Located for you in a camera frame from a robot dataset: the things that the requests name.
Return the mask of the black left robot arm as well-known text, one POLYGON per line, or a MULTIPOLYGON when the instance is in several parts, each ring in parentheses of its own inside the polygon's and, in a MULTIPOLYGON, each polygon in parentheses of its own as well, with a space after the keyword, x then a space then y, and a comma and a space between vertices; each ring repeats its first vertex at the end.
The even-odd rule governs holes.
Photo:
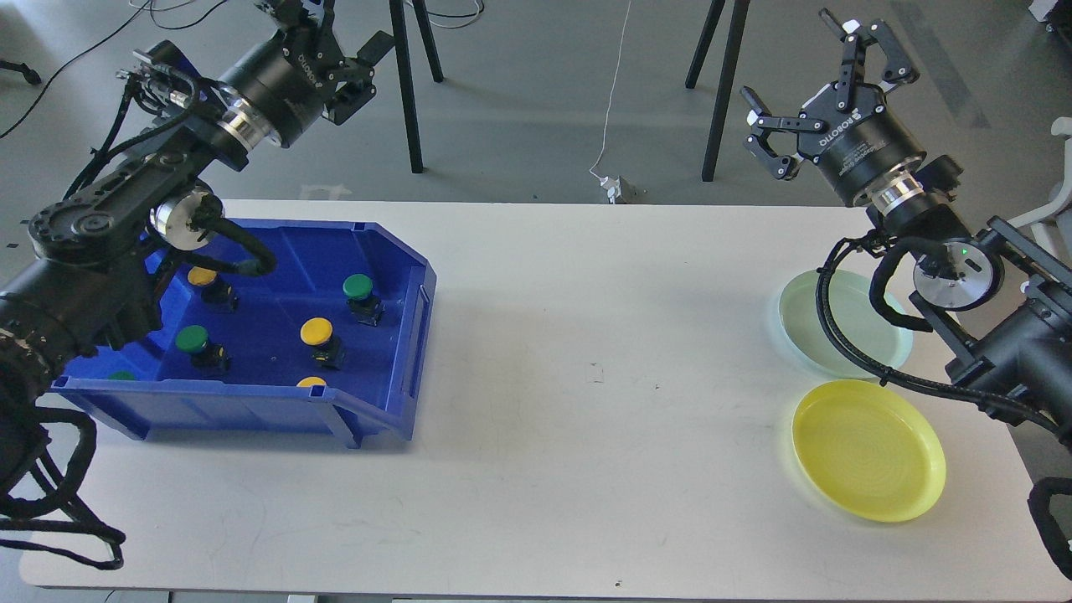
POLYGON ((263 141, 291 147, 319 118, 342 126, 373 95, 379 60, 397 47, 375 32, 348 56, 332 1, 260 1, 276 34, 218 79, 167 39, 126 72, 111 130, 64 198, 29 221, 34 263, 3 286, 3 532, 99 539, 107 560, 26 539, 3 547, 77 564, 123 567, 123 532, 80 499, 96 424, 38 405, 76 358, 120 350, 163 327, 160 302, 178 267, 263 277, 276 255, 224 214, 204 183, 211 163, 240 171, 263 141))

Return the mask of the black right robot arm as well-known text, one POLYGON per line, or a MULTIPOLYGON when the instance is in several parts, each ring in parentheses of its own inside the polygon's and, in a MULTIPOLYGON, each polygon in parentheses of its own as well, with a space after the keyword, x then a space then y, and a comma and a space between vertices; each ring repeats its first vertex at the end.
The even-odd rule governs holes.
POLYGON ((1049 210, 995 216, 972 232, 952 205, 961 164, 930 159, 889 108, 889 93, 921 74, 899 35, 882 19, 819 15, 842 46, 835 79, 791 116, 773 114, 747 85, 740 95, 750 108, 745 148, 774 179, 815 165, 843 205, 868 214, 868 233, 836 242, 818 268, 822 335, 880 384, 976 405, 1011 426, 1030 421, 1069 447, 1069 267, 1023 233, 1049 210), (895 328, 937 333, 953 352, 948 382, 904 373, 842 329, 833 276, 853 252, 878 260, 865 281, 873 312, 895 328))

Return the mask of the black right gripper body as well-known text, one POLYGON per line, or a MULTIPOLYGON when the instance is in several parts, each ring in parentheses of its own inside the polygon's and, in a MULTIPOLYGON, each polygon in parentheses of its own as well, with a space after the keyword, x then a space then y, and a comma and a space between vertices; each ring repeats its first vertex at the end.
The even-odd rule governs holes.
POLYGON ((827 84, 801 107, 827 129, 802 133, 800 155, 816 164, 843 205, 858 207, 874 179, 896 168, 917 168, 926 151, 889 111, 879 85, 857 85, 846 113, 838 104, 836 86, 827 84))

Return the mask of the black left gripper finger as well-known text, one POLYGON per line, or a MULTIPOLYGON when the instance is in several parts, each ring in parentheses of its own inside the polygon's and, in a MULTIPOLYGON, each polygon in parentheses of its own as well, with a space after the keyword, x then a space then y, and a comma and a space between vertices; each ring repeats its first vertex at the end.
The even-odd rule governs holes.
POLYGON ((319 52, 332 36, 336 1, 256 1, 255 8, 271 17, 284 34, 298 39, 298 47, 319 52))
POLYGON ((364 45, 357 50, 356 56, 344 56, 333 70, 333 80, 351 83, 351 80, 371 80, 375 67, 394 49, 394 36, 385 31, 376 31, 364 45))

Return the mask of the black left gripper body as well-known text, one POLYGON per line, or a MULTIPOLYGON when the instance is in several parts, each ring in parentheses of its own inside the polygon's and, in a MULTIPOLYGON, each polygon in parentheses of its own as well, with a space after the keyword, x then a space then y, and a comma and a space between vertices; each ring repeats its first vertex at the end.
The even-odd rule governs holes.
POLYGON ((264 116, 272 144, 288 148, 318 119, 343 126, 375 97, 373 80, 333 80, 342 57, 336 44, 298 49, 279 33, 253 47, 221 80, 264 116))

